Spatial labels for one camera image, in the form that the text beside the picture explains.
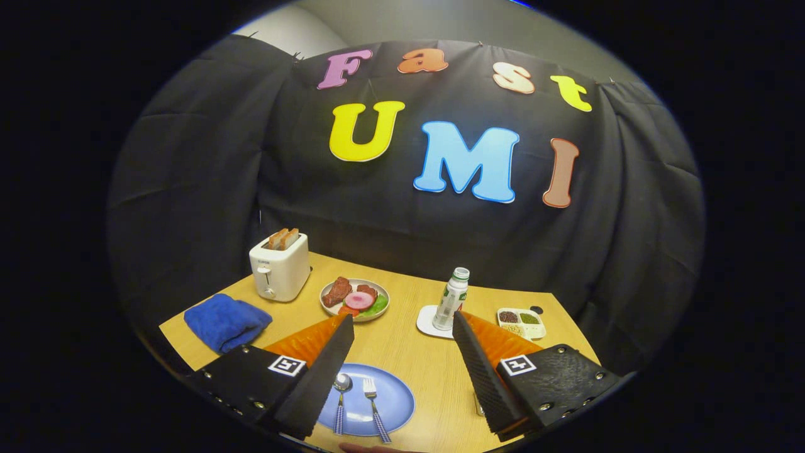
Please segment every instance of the blue towel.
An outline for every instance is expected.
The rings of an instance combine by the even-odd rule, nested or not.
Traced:
[[[216,294],[184,312],[190,330],[219,354],[255,339],[272,321],[271,316],[244,301]]]

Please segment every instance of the letter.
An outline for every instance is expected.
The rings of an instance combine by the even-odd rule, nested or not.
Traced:
[[[554,172],[551,187],[543,194],[543,203],[554,208],[566,208],[570,206],[570,180],[579,148],[565,139],[551,139],[551,147],[554,148]]]
[[[357,71],[358,66],[361,65],[361,59],[368,60],[371,57],[372,51],[369,49],[340,53],[329,57],[330,65],[327,67],[327,73],[324,75],[324,80],[322,80],[316,88],[332,88],[347,83],[347,80],[344,78],[344,71],[350,76],[353,75],[355,71]]]
[[[562,99],[571,106],[583,111],[592,111],[592,106],[587,102],[581,100],[579,93],[587,94],[587,89],[581,85],[576,85],[573,77],[568,76],[551,76],[551,80],[559,84],[559,94]]]
[[[524,68],[498,61],[492,65],[492,69],[497,73],[492,76],[492,80],[500,85],[501,88],[510,89],[523,94],[531,94],[534,92],[534,84],[528,80],[531,78],[531,74]]]
[[[421,48],[412,50],[403,55],[404,61],[397,70],[403,74],[413,74],[419,71],[434,73],[448,67],[444,61],[444,52],[437,48]]]
[[[441,192],[447,183],[441,177],[442,163],[448,170],[453,189],[464,192],[478,170],[481,180],[473,186],[473,195],[498,203],[514,201],[510,187],[511,154],[520,141],[516,132],[491,127],[470,151],[453,123],[431,121],[422,125],[428,137],[422,175],[414,179],[414,187],[425,192]]]
[[[336,120],[332,124],[330,133],[330,151],[335,157],[352,162],[377,159],[389,148],[391,136],[394,134],[397,112],[404,108],[405,104],[399,101],[384,101],[375,104],[374,109],[378,112],[378,124],[374,128],[374,137],[368,143],[357,144],[353,142],[355,123],[358,114],[366,110],[366,106],[344,104],[336,107],[332,111],[332,114],[336,115]]]

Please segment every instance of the fork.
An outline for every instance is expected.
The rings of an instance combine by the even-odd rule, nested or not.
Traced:
[[[386,428],[383,426],[383,421],[380,419],[380,414],[378,414],[378,408],[374,405],[374,398],[378,397],[378,389],[374,386],[374,378],[364,378],[363,394],[369,398],[369,401],[372,401],[372,418],[374,419],[374,425],[378,428],[380,438],[383,440],[383,443],[391,443],[389,433],[386,432]]]

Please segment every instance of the black curtain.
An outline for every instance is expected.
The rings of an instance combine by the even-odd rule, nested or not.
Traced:
[[[400,73],[402,55],[438,48],[448,67]],[[369,49],[343,86],[317,89],[328,57]],[[493,81],[498,61],[528,70],[532,94]],[[592,107],[568,105],[551,76],[570,76]],[[333,109],[361,103],[353,139],[374,135],[377,102],[398,101],[390,146],[368,162],[329,149]],[[417,190],[424,123],[456,125],[468,148],[491,127],[514,131],[500,203],[447,188]],[[543,203],[552,139],[579,149],[571,205]],[[668,109],[639,83],[602,83],[521,52],[423,40],[342,49],[301,61],[230,36],[194,60],[134,126],[109,201],[109,242],[122,300],[158,325],[249,274],[247,252],[282,227],[310,249],[437,280],[456,266],[472,285],[554,293],[603,365],[625,374],[671,333],[704,247],[702,187]],[[472,295],[465,309],[473,311]]]

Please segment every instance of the blue plate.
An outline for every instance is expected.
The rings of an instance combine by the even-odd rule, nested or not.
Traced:
[[[344,393],[344,434],[353,436],[377,436],[378,429],[372,419],[372,402],[363,394],[363,378],[373,377],[378,390],[374,405],[383,420],[387,432],[400,429],[411,420],[416,403],[414,394],[405,383],[395,375],[380,368],[362,364],[344,364],[339,372],[344,372],[353,380],[353,387]],[[332,429],[336,421],[338,390],[330,388],[327,402],[319,414],[319,423]]]

